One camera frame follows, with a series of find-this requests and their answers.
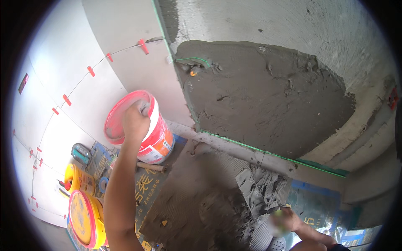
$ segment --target human hand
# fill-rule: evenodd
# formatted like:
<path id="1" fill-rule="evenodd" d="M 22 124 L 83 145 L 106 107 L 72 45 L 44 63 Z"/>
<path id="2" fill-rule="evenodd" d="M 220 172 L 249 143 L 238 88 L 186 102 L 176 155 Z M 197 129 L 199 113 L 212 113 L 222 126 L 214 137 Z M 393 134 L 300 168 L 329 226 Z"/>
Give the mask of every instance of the human hand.
<path id="1" fill-rule="evenodd" d="M 139 141 L 145 138 L 150 128 L 151 120 L 146 112 L 139 112 L 143 106 L 142 100 L 134 102 L 125 112 L 123 118 L 124 141 Z"/>
<path id="2" fill-rule="evenodd" d="M 273 222 L 288 231 L 297 231 L 304 223 L 299 216 L 290 208 L 281 206 L 280 214 L 273 214 Z"/>

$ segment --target bucket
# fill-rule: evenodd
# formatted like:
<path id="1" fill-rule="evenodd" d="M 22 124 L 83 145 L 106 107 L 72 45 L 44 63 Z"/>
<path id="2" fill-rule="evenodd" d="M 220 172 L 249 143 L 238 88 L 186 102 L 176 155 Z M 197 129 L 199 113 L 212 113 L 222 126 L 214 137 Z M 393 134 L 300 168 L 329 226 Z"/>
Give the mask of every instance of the bucket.
<path id="1" fill-rule="evenodd" d="M 82 171 L 74 164 L 68 164 L 64 176 L 64 184 L 67 192 L 71 193 L 74 190 L 84 190 L 90 195 L 95 194 L 95 180 L 94 178 Z"/>
<path id="2" fill-rule="evenodd" d="M 172 152 L 174 137 L 159 113 L 158 102 L 149 92 L 138 90 L 122 98 L 107 115 L 103 127 L 104 135 L 116 147 L 123 144 L 124 112 L 137 100 L 144 100 L 150 104 L 148 116 L 151 120 L 150 129 L 141 143 L 137 158 L 148 164 L 159 164 Z"/>
<path id="3" fill-rule="evenodd" d="M 74 236 L 86 248 L 108 245 L 103 223 L 103 200 L 83 190 L 74 190 L 68 203 L 68 216 Z"/>

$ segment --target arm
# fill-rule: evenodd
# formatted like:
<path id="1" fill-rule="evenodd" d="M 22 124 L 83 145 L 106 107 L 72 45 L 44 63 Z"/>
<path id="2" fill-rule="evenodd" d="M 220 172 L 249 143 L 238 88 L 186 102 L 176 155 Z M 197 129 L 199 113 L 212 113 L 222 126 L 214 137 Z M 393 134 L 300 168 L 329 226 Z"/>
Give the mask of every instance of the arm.
<path id="1" fill-rule="evenodd" d="M 322 234 L 304 223 L 291 208 L 281 207 L 281 210 L 287 218 L 285 221 L 286 227 L 291 229 L 292 232 L 295 232 L 302 241 L 313 240 L 324 244 L 327 249 L 337 244 L 335 239 L 331 236 Z"/>
<path id="2" fill-rule="evenodd" d="M 105 230 L 111 250 L 143 250 L 135 235 L 135 164 L 150 119 L 129 107 L 123 119 L 125 139 L 105 192 Z"/>

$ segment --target red bucket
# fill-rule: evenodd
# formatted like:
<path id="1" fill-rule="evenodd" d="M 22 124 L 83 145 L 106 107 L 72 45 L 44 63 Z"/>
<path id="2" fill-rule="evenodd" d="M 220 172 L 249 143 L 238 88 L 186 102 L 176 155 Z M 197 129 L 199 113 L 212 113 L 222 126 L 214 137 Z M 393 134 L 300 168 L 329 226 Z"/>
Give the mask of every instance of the red bucket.
<path id="1" fill-rule="evenodd" d="M 137 100 L 150 103 L 148 116 L 151 119 L 150 129 L 141 143 L 137 158 L 148 164 L 159 164 L 173 150 L 174 137 L 159 113 L 158 102 L 149 92 L 138 90 L 122 98 L 107 115 L 103 133 L 111 144 L 121 146 L 124 142 L 124 112 Z"/>

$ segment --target tape roll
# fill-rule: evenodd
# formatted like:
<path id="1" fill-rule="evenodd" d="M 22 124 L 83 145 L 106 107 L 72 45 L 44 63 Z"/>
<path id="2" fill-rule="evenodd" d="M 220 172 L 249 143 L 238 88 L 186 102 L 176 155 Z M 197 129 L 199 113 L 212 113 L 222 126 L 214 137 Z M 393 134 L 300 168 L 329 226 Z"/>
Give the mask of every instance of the tape roll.
<path id="1" fill-rule="evenodd" d="M 106 177 L 102 177 L 101 179 L 100 179 L 100 182 L 99 182 L 99 190 L 102 192 L 102 193 L 105 193 L 106 192 L 106 186 L 107 186 L 107 183 L 109 182 L 109 179 L 108 178 L 106 178 Z"/>

